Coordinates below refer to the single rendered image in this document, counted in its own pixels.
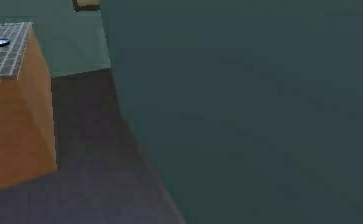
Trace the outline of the orange cabinet with tiled top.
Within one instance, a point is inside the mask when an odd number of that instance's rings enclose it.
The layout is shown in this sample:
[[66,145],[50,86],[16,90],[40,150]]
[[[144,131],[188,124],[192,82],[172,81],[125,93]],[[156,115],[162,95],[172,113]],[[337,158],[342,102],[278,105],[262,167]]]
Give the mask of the orange cabinet with tiled top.
[[51,76],[31,22],[0,24],[0,191],[56,171]]

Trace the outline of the framed picture with dark frame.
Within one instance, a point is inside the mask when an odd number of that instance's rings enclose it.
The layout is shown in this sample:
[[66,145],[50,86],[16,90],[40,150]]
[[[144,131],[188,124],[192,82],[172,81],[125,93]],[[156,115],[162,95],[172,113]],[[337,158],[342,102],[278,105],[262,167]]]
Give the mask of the framed picture with dark frame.
[[100,0],[72,0],[73,9],[79,11],[98,11]]

